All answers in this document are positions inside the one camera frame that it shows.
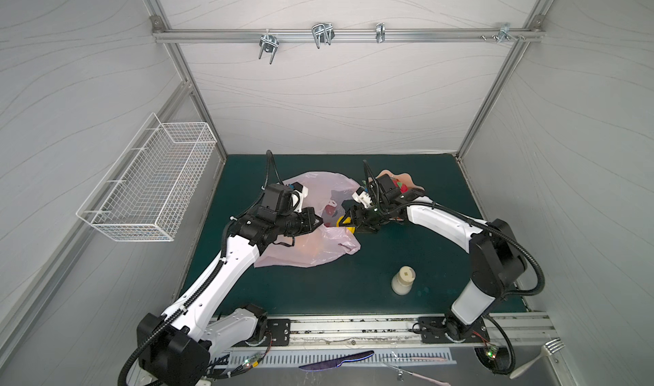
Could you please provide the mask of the yellow lemon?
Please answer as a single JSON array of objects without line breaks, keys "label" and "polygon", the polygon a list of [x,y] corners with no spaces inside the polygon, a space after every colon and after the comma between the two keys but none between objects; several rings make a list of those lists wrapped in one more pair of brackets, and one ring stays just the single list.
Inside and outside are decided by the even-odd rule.
[{"label": "yellow lemon", "polygon": [[352,224],[344,224],[343,227],[352,234],[356,231],[356,227]]}]

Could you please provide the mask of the pink plastic bag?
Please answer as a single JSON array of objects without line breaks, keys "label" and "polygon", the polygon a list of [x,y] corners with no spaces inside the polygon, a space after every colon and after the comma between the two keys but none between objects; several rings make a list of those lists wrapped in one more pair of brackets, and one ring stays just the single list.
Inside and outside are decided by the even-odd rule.
[{"label": "pink plastic bag", "polygon": [[288,178],[284,183],[300,183],[307,188],[302,206],[313,208],[324,222],[313,233],[297,237],[295,242],[280,236],[279,244],[268,246],[255,261],[255,267],[311,268],[359,251],[361,244],[354,233],[337,226],[337,220],[345,215],[344,202],[351,200],[360,188],[358,182],[340,173],[307,172]]}]

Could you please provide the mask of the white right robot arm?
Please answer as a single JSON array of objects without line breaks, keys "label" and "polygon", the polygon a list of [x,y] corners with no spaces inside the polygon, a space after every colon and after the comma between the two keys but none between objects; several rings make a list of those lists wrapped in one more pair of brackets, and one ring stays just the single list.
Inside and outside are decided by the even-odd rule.
[{"label": "white right robot arm", "polygon": [[506,297],[531,297],[545,288],[542,267],[502,219],[473,219],[429,199],[422,188],[402,188],[388,174],[371,178],[365,188],[355,191],[353,201],[337,226],[374,233],[391,222],[410,222],[468,254],[468,284],[436,326],[452,342],[463,342]]}]

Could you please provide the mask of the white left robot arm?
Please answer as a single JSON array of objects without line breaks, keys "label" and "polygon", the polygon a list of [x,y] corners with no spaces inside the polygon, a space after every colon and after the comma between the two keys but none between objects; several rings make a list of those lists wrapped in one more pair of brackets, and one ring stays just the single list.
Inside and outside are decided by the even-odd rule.
[{"label": "white left robot arm", "polygon": [[161,315],[146,315],[137,327],[137,347],[120,370],[126,385],[133,365],[153,376],[155,385],[195,385],[211,360],[262,328],[259,309],[236,309],[212,321],[217,307],[238,279],[280,236],[295,239],[323,224],[313,207],[304,207],[309,189],[301,183],[274,183],[242,214],[231,218],[218,255],[201,276]]}]

